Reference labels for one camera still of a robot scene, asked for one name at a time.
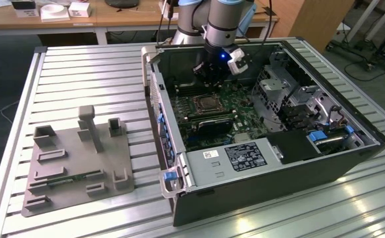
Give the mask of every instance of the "gray carpet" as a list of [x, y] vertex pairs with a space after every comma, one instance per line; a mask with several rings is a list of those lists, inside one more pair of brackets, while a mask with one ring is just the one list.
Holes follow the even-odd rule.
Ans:
[[[346, 22], [350, 26], [354, 26], [364, 10], [364, 8], [351, 10], [346, 18]], [[363, 27], [363, 31], [368, 29], [372, 21], [378, 18], [378, 16], [379, 14], [374, 12]], [[163, 38], [167, 37], [167, 34], [168, 33], [164, 30]], [[114, 44], [127, 42], [150, 42], [152, 36], [152, 31], [139, 32], [136, 35], [134, 32], [126, 32], [122, 35], [110, 36], [110, 42]], [[380, 44], [384, 36], [385, 27], [375, 38], [376, 44]], [[358, 35], [355, 40], [362, 39], [362, 37], [363, 35]], [[38, 36], [0, 36], [0, 108], [19, 100], [27, 73], [30, 70], [34, 49], [38, 46], [42, 46], [42, 42]], [[342, 49], [335, 49], [331, 52], [326, 52], [324, 56], [342, 70], [344, 69], [346, 65], [360, 60], [359, 57], [344, 52]], [[366, 72], [359, 66], [354, 66], [350, 71], [356, 77], [363, 79], [368, 79], [384, 72], [382, 69], [376, 69], [372, 72]], [[385, 109], [385, 75], [371, 82], [360, 82], [358, 80], [354, 81]], [[11, 119], [14, 119], [15, 112], [16, 106], [6, 110], [4, 113]], [[0, 116], [0, 160], [6, 148], [10, 130], [11, 124]]]

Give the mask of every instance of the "aluminum table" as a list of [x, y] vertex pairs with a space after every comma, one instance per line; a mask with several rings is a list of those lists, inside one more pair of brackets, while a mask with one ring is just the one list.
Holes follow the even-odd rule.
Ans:
[[[284, 38], [385, 134], [385, 111], [306, 41]], [[336, 182], [182, 227], [162, 196], [159, 161], [142, 81], [147, 44], [39, 48], [0, 165], [0, 237], [385, 238], [385, 151]], [[135, 191], [30, 218], [20, 214], [35, 126], [78, 127], [78, 107], [96, 123], [127, 123]]]

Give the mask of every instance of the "motherboard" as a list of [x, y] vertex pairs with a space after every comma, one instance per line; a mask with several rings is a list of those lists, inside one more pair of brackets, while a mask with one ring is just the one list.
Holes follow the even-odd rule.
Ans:
[[226, 82], [212, 93], [171, 99], [187, 151], [254, 140], [268, 133], [252, 88]]

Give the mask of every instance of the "wooden cabinet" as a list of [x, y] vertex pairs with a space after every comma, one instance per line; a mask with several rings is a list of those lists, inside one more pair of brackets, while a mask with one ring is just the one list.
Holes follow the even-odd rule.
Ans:
[[272, 0], [280, 17], [271, 37], [302, 36], [323, 52], [355, 0]]

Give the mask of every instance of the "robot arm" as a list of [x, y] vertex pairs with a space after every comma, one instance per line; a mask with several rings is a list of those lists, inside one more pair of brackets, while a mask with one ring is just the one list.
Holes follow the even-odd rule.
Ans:
[[234, 44], [239, 26], [246, 32], [256, 5], [246, 0], [180, 0], [179, 30], [174, 44], [204, 43], [203, 63], [194, 69], [206, 81], [230, 69], [240, 74], [248, 68], [246, 54]]

